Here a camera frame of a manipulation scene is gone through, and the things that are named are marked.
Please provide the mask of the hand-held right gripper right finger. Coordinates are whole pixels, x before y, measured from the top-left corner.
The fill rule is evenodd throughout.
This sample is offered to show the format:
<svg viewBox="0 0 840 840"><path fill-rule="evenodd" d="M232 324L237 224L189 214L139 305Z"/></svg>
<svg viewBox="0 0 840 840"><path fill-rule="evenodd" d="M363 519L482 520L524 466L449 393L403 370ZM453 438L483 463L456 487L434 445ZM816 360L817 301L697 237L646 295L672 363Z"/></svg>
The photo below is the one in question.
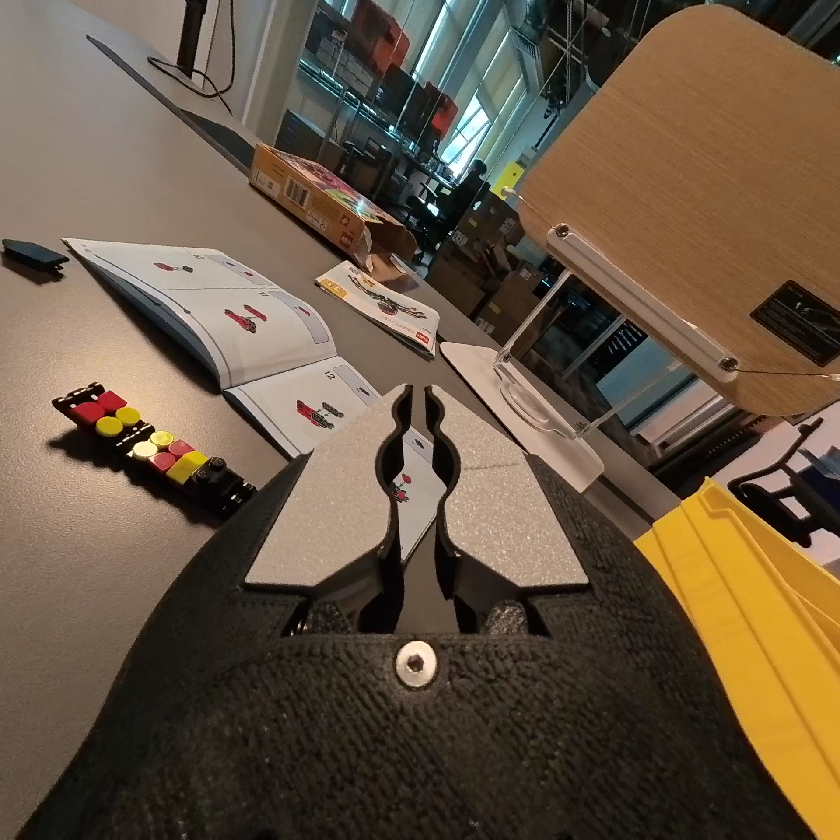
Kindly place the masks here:
<svg viewBox="0 0 840 840"><path fill-rule="evenodd" d="M524 450L438 385L425 387L424 401L434 472L445 486L435 544L444 597L493 606L586 587Z"/></svg>

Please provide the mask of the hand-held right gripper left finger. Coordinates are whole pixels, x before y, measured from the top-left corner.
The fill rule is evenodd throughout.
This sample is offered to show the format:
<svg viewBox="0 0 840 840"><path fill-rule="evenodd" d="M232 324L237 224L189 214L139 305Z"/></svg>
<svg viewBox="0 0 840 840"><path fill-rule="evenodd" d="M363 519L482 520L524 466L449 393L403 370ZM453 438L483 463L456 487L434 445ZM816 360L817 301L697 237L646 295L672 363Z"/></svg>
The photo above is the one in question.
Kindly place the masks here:
<svg viewBox="0 0 840 840"><path fill-rule="evenodd" d="M392 484L403 470L413 387L399 385L321 442L245 575L249 589L399 614L405 585Z"/></svg>

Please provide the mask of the lego instruction booklet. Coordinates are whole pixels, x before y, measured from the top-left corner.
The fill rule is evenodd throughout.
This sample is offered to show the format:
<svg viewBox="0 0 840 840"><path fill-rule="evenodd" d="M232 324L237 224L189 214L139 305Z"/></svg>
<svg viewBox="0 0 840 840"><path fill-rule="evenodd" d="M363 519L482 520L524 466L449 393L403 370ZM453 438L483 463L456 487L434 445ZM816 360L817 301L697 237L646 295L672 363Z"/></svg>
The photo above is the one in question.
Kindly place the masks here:
<svg viewBox="0 0 840 840"><path fill-rule="evenodd" d="M224 398L289 458L310 453L382 399L339 356L311 303L221 251L63 242L203 362Z"/></svg>

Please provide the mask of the yellow plastic bin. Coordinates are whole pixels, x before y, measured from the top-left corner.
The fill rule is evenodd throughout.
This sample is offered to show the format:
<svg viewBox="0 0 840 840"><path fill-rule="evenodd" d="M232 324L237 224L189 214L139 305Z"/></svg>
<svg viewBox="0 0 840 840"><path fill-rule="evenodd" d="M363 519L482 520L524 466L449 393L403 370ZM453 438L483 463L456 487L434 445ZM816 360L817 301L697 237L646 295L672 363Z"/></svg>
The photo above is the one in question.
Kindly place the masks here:
<svg viewBox="0 0 840 840"><path fill-rule="evenodd" d="M817 838L839 838L838 579L710 478L635 545L766 770Z"/></svg>

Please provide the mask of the small white lego leaflet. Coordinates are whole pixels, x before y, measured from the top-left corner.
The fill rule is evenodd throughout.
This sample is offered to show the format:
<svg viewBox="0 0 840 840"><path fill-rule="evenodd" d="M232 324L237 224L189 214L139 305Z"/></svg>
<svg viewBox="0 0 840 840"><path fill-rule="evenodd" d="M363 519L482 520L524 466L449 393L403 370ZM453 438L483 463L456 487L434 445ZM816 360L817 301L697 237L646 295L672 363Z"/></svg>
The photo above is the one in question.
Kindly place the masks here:
<svg viewBox="0 0 840 840"><path fill-rule="evenodd" d="M422 356L435 358L439 315L433 308L386 288L348 260L314 283Z"/></svg>

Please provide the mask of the black red yellow lego assembly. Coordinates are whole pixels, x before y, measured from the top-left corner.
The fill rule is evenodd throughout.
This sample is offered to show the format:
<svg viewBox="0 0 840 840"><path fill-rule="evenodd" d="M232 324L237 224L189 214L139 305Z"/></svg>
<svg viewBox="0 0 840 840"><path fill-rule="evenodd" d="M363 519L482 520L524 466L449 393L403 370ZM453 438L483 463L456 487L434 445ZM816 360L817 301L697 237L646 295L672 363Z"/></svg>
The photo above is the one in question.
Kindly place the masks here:
<svg viewBox="0 0 840 840"><path fill-rule="evenodd" d="M257 493L225 458L206 455L169 429L153 425L101 383L77 388L51 404L130 477L170 487L211 517L231 518Z"/></svg>

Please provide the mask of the colourful lego box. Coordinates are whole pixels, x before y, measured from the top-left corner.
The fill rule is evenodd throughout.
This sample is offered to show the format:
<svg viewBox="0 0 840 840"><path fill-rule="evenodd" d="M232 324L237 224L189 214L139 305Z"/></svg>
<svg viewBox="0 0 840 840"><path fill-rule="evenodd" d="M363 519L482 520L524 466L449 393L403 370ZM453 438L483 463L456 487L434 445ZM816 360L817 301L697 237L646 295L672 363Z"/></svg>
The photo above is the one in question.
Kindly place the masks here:
<svg viewBox="0 0 840 840"><path fill-rule="evenodd" d="M320 163L258 142L249 182L374 280L392 284L410 273L413 234Z"/></svg>

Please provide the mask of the small black lego piece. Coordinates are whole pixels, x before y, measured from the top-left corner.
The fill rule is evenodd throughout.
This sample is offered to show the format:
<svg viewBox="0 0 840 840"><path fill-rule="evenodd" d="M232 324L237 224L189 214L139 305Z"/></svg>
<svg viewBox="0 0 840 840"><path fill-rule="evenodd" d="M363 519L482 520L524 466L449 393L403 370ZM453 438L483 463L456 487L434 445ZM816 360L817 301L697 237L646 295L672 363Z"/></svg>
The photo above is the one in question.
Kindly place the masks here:
<svg viewBox="0 0 840 840"><path fill-rule="evenodd" d="M61 272L69 261L68 256L29 241L3 238L2 245L4 258L38 272Z"/></svg>

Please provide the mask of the large cardboard box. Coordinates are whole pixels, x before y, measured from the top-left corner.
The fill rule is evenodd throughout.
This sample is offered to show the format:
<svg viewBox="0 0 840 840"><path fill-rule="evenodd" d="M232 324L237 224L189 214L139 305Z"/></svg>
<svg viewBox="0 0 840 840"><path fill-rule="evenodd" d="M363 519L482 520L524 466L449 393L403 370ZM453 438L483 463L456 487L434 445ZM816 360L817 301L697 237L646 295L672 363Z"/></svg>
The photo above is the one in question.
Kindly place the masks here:
<svg viewBox="0 0 840 840"><path fill-rule="evenodd" d="M452 242L439 247L429 268L426 283L471 319L483 306L487 277L472 259Z"/></svg>
<svg viewBox="0 0 840 840"><path fill-rule="evenodd" d="M524 262L511 271L476 316L476 326L506 343L552 288L556 278Z"/></svg>
<svg viewBox="0 0 840 840"><path fill-rule="evenodd" d="M487 246L501 242L517 245L523 237L517 209L493 192L485 193L478 204L464 214L457 230L468 242L485 243Z"/></svg>

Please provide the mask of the black office chair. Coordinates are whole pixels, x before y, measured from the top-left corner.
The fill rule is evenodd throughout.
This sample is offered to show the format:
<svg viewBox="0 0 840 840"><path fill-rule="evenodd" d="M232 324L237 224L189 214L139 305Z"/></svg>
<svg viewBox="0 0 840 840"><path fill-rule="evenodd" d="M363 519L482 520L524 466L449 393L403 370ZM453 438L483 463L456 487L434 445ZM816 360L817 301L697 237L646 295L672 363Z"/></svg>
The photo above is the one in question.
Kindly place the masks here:
<svg viewBox="0 0 840 840"><path fill-rule="evenodd" d="M414 262L421 262L426 252L433 253L452 233L462 216L481 198L487 184L484 181L486 173L486 163L481 159L474 159L464 178L451 193L435 199L436 214L418 196L411 195L406 199L408 215L416 219Z"/></svg>
<svg viewBox="0 0 840 840"><path fill-rule="evenodd" d="M798 437L770 466L731 479L728 491L772 529L793 543L808 549L818 531L839 535L839 452L830 447L824 455L814 455L805 442L821 428L819 417L799 426ZM767 490L759 479L775 473L786 477L786 484Z"/></svg>

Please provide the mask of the yellow sign board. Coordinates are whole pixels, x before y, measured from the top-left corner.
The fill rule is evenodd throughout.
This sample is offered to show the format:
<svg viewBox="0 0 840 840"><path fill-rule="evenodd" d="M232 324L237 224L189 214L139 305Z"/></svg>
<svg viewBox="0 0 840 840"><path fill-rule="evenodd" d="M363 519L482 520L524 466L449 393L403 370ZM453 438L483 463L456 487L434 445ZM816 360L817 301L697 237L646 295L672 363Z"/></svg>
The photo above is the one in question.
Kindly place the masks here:
<svg viewBox="0 0 840 840"><path fill-rule="evenodd" d="M508 162L494 181L490 191L501 199L512 196L516 191L517 183L527 168L528 165L522 164L520 161Z"/></svg>

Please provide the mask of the wooden book stand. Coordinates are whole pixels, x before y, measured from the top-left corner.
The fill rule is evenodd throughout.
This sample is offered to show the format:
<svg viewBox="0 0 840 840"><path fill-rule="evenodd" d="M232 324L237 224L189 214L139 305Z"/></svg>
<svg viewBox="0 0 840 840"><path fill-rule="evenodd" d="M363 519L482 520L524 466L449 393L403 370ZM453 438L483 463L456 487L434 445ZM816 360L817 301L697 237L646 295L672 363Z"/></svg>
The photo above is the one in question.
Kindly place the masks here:
<svg viewBox="0 0 840 840"><path fill-rule="evenodd" d="M564 270L497 355L444 343L526 453L657 518L679 499L597 421L574 427L513 348L571 277L748 413L838 399L838 66L720 4L643 37L511 194Z"/></svg>

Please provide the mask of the tall grid window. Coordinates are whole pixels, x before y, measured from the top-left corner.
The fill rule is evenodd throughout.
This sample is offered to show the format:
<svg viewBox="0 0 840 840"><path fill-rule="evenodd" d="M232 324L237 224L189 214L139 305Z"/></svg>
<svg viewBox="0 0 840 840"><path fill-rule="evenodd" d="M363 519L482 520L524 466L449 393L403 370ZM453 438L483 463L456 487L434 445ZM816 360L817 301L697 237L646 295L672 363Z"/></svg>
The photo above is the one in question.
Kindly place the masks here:
<svg viewBox="0 0 840 840"><path fill-rule="evenodd" d="M490 162L511 116L529 93L509 2L413 2L406 17L413 78L455 107L438 158L456 176L475 158Z"/></svg>

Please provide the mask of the dark flat stand base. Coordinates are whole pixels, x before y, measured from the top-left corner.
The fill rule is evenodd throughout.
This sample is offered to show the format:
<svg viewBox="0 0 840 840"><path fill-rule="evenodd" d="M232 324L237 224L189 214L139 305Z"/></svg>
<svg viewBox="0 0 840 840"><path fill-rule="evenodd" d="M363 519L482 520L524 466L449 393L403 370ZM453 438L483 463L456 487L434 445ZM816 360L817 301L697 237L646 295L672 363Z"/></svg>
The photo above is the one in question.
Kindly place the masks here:
<svg viewBox="0 0 840 840"><path fill-rule="evenodd" d="M251 172L256 147L249 143L243 136L233 129L220 122L205 118L202 115L179 108L164 93L158 91L154 85L146 80L137 70L126 63L109 46L105 45L90 35L87 40L96 46L103 55L110 60L129 77L134 79L144 90L173 113L185 125L189 126L199 137L201 137L216 152L221 154L229 163L245 175Z"/></svg>

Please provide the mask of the metal shelf with red crates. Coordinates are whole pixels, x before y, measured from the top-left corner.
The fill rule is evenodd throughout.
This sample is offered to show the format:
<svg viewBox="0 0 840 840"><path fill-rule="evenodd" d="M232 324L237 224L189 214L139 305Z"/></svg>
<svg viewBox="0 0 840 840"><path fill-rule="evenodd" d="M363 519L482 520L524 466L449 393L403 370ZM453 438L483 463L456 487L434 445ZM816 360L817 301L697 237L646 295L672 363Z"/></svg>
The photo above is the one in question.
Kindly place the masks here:
<svg viewBox="0 0 840 840"><path fill-rule="evenodd" d="M458 108L445 91L459 42L459 2L318 2L304 74L336 102L304 155L342 172L366 155L411 172L438 157Z"/></svg>

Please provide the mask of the black stand pole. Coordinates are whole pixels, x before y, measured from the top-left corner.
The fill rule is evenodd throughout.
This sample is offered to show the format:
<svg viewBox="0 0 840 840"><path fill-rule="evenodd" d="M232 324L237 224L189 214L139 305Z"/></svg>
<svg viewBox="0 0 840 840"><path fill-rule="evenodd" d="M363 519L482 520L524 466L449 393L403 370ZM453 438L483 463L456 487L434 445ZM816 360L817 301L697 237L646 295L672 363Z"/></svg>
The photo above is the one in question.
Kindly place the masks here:
<svg viewBox="0 0 840 840"><path fill-rule="evenodd" d="M178 44L175 65L190 77L196 68L196 54L201 35L207 1L185 1L182 31Z"/></svg>

